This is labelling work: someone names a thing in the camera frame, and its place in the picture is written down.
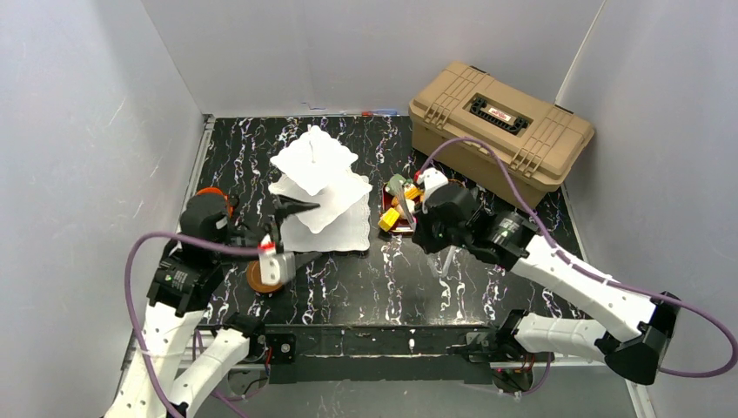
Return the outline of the white three-tier cake stand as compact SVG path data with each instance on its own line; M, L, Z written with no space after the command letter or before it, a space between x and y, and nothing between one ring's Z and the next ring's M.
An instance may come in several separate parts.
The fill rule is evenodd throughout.
M285 250L365 252L370 247L368 177L352 170L358 155L317 125L270 158L281 175L269 193L317 207L291 214L281 223Z

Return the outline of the yellow layered cake piece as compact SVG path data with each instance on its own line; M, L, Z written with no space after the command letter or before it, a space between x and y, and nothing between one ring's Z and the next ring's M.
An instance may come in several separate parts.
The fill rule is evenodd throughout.
M400 212L395 207L389 207L379 218L379 228L389 233L400 221Z

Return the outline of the metal serving tongs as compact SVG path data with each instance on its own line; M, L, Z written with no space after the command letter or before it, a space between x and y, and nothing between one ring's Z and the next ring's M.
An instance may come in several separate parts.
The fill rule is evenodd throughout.
M398 198L413 228L413 243L428 256L448 248L441 269L434 273L439 279L448 275L451 260L458 247L453 235L462 221L459 197L460 189L456 185L447 184L415 206L414 210L407 208L404 198Z

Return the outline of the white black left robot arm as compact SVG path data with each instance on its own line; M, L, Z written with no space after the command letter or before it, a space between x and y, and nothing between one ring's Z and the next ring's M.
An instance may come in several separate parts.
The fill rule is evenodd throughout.
M154 232L133 245L124 268L125 299L138 343L124 372L108 417L193 417L228 372L250 354L268 355L264 322L234 313L214 341L180 373L179 366L213 293L223 283L226 262L250 262L248 278L256 291L269 293L291 281L299 263L315 253L285 250L279 228L290 216L318 209L318 203L275 196L263 224L238 225L239 200L215 187L189 198L179 217L179 233ZM144 318L132 302L131 273L138 249L152 238L167 245L147 293Z

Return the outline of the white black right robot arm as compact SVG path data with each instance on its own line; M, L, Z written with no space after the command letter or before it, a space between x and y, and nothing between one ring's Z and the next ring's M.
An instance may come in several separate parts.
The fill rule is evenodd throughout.
M457 183L425 195L415 220L412 241L425 253L463 248L477 260L543 286L588 316L569 320L513 310L488 336L456 348L456 353L469 358L569 354L602 362L629 381L654 383L674 332L677 308L621 290L612 281L592 279L593 267L553 249L529 219L515 211L490 214Z

